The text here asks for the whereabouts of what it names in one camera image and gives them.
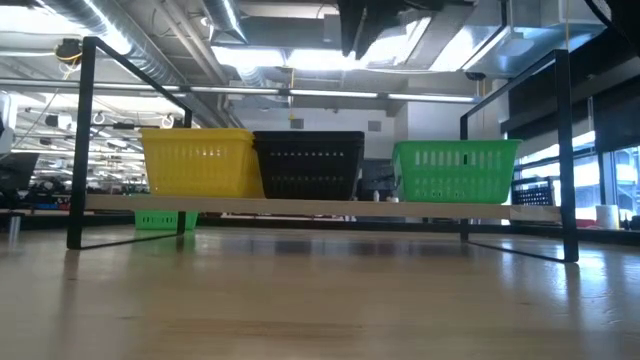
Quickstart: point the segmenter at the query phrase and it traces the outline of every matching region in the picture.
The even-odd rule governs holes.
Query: wooden plank
[[[87,209],[560,221],[552,206],[87,195]]]

